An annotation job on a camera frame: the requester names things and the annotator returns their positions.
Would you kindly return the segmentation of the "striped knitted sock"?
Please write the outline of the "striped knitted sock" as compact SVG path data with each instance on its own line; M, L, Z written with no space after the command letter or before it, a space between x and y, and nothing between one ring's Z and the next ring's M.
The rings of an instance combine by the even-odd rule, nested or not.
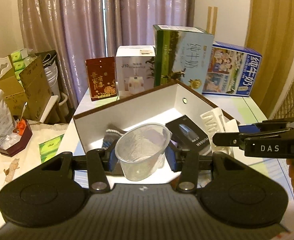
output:
M116 146L116 142L126 133L126 131L118 128L113 124L108 124L105 135L103 137L103 149L111 148L112 150Z

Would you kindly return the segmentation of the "clear plastic cup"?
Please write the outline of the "clear plastic cup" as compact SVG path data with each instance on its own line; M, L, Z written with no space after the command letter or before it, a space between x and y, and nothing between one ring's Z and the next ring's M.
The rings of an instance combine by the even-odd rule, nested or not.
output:
M169 129L156 123L137 126L122 135L114 150L124 177L140 181L162 168L170 140Z

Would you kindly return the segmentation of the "black product box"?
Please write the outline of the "black product box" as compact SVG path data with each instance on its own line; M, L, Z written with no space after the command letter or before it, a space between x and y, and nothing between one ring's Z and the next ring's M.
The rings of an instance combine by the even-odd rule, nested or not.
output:
M178 147L196 151L199 155L208 155L212 152L206 133L187 115L172 120L165 126L172 133L172 141Z

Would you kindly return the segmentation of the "brown white storage box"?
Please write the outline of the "brown white storage box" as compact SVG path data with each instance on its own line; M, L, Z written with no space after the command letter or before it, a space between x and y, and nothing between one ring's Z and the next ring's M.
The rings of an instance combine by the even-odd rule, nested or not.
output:
M187 115L204 128L200 115L217 105L180 81L120 99L73 116L76 131L85 152L94 149L109 124L120 129L137 126L158 116L156 123L165 124L177 118L175 111Z

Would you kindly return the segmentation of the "green tissue pack on table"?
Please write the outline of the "green tissue pack on table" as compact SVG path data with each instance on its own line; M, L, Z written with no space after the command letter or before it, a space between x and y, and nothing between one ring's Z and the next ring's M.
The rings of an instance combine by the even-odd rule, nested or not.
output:
M54 157L63 139L63 134L39 145L40 159L44 163Z

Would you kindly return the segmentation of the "dark blue milk carton box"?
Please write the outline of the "dark blue milk carton box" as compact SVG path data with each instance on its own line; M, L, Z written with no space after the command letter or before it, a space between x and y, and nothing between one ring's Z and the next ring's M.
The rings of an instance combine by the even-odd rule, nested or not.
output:
M261 61L253 49L213 42L203 93L249 97Z

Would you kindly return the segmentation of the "dark red tray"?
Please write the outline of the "dark red tray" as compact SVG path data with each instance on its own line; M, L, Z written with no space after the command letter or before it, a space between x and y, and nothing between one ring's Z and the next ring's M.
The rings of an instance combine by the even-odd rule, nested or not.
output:
M13 133L7 135L5 141L0 145L0 153L7 157L15 156L27 147L32 135L30 124L23 117L16 122Z

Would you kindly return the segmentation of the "red gift box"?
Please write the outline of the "red gift box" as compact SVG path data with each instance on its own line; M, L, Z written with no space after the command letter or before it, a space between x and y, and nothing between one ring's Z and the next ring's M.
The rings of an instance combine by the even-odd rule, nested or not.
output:
M117 96L114 57L85 61L91 101Z

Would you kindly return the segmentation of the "light blue milk carton box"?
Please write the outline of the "light blue milk carton box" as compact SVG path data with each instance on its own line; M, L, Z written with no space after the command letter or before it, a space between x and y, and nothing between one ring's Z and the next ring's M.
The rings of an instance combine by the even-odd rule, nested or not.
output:
M177 80L202 93L214 35L198 27L153 25L155 33L154 86Z

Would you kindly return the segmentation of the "white humidifier box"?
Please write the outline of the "white humidifier box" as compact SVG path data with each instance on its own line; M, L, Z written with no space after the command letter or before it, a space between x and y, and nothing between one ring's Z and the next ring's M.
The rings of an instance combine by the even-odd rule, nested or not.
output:
M120 46L116 73L120 98L154 88L155 49L153 46Z

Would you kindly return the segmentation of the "brown cardboard box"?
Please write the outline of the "brown cardboard box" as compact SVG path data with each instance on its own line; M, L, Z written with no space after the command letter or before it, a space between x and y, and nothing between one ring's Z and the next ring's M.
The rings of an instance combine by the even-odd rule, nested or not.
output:
M39 121L51 98L41 57L36 57L20 73L20 80L15 75L0 80L0 89L4 92L5 103L12 115L19 116L27 102L25 118Z

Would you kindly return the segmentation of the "black paper bag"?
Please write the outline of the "black paper bag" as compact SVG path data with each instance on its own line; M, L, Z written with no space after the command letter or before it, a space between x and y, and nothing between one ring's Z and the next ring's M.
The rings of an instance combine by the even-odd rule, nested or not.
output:
M41 57L45 76L53 95L58 96L60 101L60 90L58 84L58 61L57 52L55 50L35 53L36 56Z

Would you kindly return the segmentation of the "green tissue packs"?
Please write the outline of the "green tissue packs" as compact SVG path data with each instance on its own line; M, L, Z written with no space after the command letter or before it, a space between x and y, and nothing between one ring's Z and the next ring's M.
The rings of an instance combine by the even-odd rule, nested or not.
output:
M20 73L34 61L35 54L32 49L20 49L11 53L11 60L14 67L14 74L20 81Z

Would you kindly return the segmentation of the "purple curtain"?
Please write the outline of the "purple curtain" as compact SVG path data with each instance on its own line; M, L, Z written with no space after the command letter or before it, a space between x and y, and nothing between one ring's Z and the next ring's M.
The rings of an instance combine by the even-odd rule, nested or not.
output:
M155 24L191 26L195 0L18 0L24 46L58 54L59 85L76 108L88 83L85 61L121 45L152 45Z

